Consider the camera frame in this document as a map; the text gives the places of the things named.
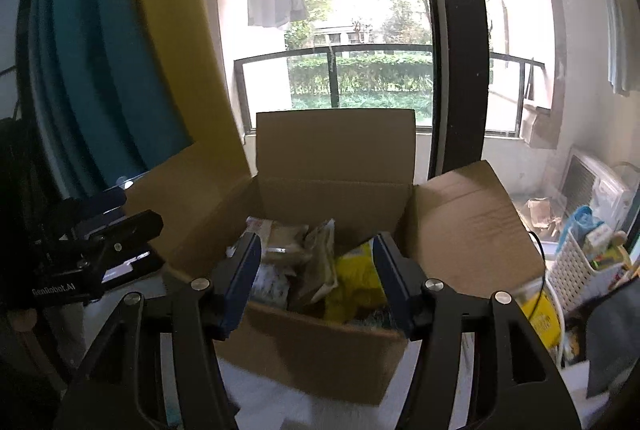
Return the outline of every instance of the air conditioner unit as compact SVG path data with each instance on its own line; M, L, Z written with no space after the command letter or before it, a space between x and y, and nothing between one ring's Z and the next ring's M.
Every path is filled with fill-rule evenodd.
M613 230L620 229L634 199L634 192L612 169L575 147L569 152L560 192L566 197L567 216L589 205Z

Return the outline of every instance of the yellow curtain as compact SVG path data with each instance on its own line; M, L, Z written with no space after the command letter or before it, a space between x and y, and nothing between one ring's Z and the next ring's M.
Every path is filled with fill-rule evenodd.
M139 0L158 62L189 134L212 162L248 174L220 76L204 0Z

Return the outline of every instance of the small cardboard box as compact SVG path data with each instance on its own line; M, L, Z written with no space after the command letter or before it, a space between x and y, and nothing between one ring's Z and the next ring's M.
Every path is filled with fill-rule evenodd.
M162 215L154 247L185 280L206 276L225 257L249 215L311 226L333 218L336 255L389 231L427 276L468 295L513 291L542 275L542 260L488 163L413 185L411 110L260 113L256 144L255 177L195 143L127 190L128 213ZM216 352L315 396L378 404L405 347L394 331L326 324L249 302Z

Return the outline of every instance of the woven basket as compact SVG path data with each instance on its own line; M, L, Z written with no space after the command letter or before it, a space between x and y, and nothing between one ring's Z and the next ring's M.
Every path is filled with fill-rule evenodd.
M562 312L567 314L592 298L605 295L622 264L596 271L582 253L571 233L567 233L548 280L553 286Z

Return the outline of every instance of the metal screw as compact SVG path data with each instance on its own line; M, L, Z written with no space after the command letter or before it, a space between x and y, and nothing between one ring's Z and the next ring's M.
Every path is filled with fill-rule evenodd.
M495 294L495 299L501 304L507 305L509 302L511 302L511 295L509 295L509 293L507 293L506 291L498 291L498 293Z
M440 291L444 287L444 284L443 284L442 280L429 279L429 280L427 280L427 282L424 283L424 286L429 291Z
M191 289L202 291L203 289L209 287L209 283L210 282L207 279L195 279L191 282Z
M124 303L127 305L135 305L142 300L140 293L127 293L124 297Z

